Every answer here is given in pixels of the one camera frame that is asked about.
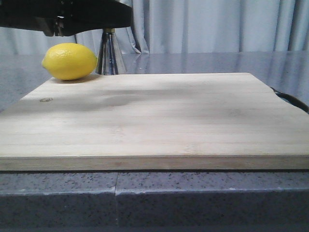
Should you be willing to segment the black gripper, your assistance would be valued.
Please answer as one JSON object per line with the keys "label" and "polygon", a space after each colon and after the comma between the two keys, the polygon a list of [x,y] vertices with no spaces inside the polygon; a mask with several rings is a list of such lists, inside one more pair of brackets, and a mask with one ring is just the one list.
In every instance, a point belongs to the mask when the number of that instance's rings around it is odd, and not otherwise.
{"label": "black gripper", "polygon": [[129,27],[132,17],[130,0],[2,0],[0,26],[42,31],[55,35],[61,9],[61,35],[72,36],[95,29]]}

